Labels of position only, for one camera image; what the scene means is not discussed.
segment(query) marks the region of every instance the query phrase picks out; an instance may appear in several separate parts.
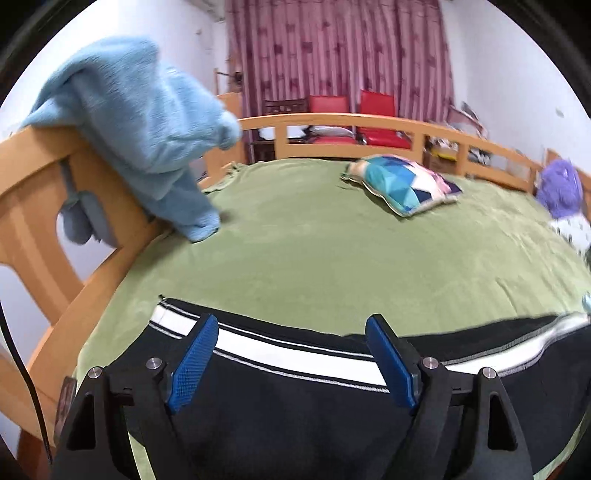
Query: fabric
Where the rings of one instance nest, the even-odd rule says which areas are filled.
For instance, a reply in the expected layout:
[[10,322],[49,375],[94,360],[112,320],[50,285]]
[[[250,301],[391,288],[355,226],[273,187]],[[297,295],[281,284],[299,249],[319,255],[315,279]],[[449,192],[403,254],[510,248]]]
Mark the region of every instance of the fabric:
[[441,121],[452,71],[437,0],[228,0],[230,51],[244,73],[245,115],[264,100],[394,95],[398,115]]
[[[308,125],[287,125],[287,138],[303,138],[306,136]],[[259,129],[259,135],[263,140],[275,140],[275,127]]]
[[439,173],[394,155],[362,158],[347,165],[341,178],[362,184],[403,217],[455,202],[462,192]]
[[140,202],[189,240],[219,227],[189,162],[239,138],[236,118],[197,80],[158,59],[150,40],[111,37],[72,56],[43,86],[23,126],[72,125]]
[[351,137],[355,135],[351,130],[345,127],[334,127],[332,125],[312,125],[310,134],[318,137]]
[[549,223],[550,228],[564,238],[582,257],[591,247],[591,225],[582,213],[562,217]]
[[540,174],[535,197],[555,219],[579,213],[583,203],[583,186],[572,163],[569,160],[550,163]]
[[[165,358],[163,354],[188,335],[196,316],[206,312],[219,322],[217,344],[193,399],[173,417],[199,476],[382,478],[407,432],[410,415],[392,402],[361,335],[339,337],[282,327],[164,299],[148,330],[154,337],[155,329],[162,331],[164,325],[167,335],[161,336],[159,345],[143,334],[125,360]],[[535,344],[553,329],[562,330],[558,325],[572,320],[578,328],[549,342],[541,356],[527,351],[528,343]],[[494,365],[500,355],[513,355],[511,373],[499,374],[534,471],[560,453],[591,400],[586,388],[591,380],[591,327],[583,314],[504,320],[407,339],[422,356],[433,356],[455,371],[475,361],[478,371]],[[459,424],[454,408],[450,416]],[[140,438],[133,411],[126,422]]]
[[[591,273],[532,196],[448,177],[461,202],[402,219],[342,182],[347,164],[294,158],[233,170],[210,194],[224,212],[220,231],[193,245],[163,236],[138,257],[76,376],[125,351],[159,294],[337,335],[363,333],[375,312],[409,336],[580,310]],[[150,463],[136,454],[146,480]]]

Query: geometric pattern pillow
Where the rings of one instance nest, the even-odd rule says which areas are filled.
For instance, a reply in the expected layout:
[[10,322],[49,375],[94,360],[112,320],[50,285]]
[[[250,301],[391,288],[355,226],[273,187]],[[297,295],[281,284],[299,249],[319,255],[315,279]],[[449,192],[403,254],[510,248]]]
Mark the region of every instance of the geometric pattern pillow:
[[388,154],[372,155],[350,163],[341,178],[364,185],[403,217],[442,203],[455,202],[462,193],[460,187],[438,173]]

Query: blue gripper pad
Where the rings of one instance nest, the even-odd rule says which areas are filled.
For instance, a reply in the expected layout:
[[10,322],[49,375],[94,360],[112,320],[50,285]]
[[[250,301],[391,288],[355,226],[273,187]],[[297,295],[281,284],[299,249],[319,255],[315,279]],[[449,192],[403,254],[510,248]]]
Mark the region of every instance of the blue gripper pad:
[[188,405],[217,343],[217,318],[210,315],[172,377],[168,407],[172,414]]
[[411,375],[404,366],[399,353],[373,316],[365,322],[365,340],[396,405],[414,408],[417,401],[413,396]]

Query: striped curtain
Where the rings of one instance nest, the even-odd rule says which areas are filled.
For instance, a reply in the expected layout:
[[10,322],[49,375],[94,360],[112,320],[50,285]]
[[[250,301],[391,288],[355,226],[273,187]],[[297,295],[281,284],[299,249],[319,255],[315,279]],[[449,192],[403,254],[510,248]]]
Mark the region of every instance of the striped curtain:
[[245,115],[264,100],[394,95],[398,116],[441,121],[452,71],[437,0],[226,0]]

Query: wooden footboard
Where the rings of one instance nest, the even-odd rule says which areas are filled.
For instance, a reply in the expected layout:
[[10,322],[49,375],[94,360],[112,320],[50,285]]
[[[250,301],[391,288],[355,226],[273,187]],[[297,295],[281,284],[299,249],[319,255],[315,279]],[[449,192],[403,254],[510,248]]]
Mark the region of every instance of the wooden footboard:
[[[239,115],[239,96],[223,98]],[[398,154],[419,163],[427,137],[459,145],[456,173],[474,175],[502,186],[532,193],[541,165],[520,153],[461,132],[400,118],[336,113],[296,113],[241,119],[244,130],[275,127],[275,154],[288,157],[359,158]],[[289,125],[343,125],[406,132],[412,148],[369,145],[292,145]],[[529,170],[527,178],[468,161],[469,147],[501,155]],[[56,234],[56,217],[66,199],[59,162],[68,159],[78,190],[95,192],[118,241],[117,249],[86,281],[74,273]],[[245,162],[241,142],[233,149],[205,156],[208,186],[220,180],[232,162]],[[96,326],[133,260],[163,226],[148,221],[123,181],[73,129],[27,128],[0,144],[0,262],[18,274],[50,327],[28,369],[35,382],[51,432],[63,378],[71,375],[84,342]],[[40,435],[28,391],[14,363],[0,352],[0,411],[31,434]]]
[[[483,180],[492,181],[504,188],[532,193],[537,173],[541,164],[530,160],[516,150],[483,140],[474,135],[464,134],[457,130],[439,125],[417,122],[404,118],[379,115],[361,115],[358,113],[289,113],[285,115],[266,115],[240,120],[243,130],[263,127],[275,128],[275,157],[279,158],[361,158],[368,155],[390,153],[423,162],[425,143],[428,137],[440,137],[456,142],[458,152],[456,159],[457,175],[470,175]],[[289,125],[339,125],[342,127],[384,128],[406,133],[411,138],[412,147],[392,148],[376,145],[329,145],[329,144],[290,144],[287,138]],[[510,162],[523,166],[527,170],[526,177],[518,177],[507,171],[485,167],[468,160],[470,147],[480,148],[493,155],[504,157]],[[223,177],[228,164],[208,164],[208,177],[203,184],[208,186],[216,179]]]

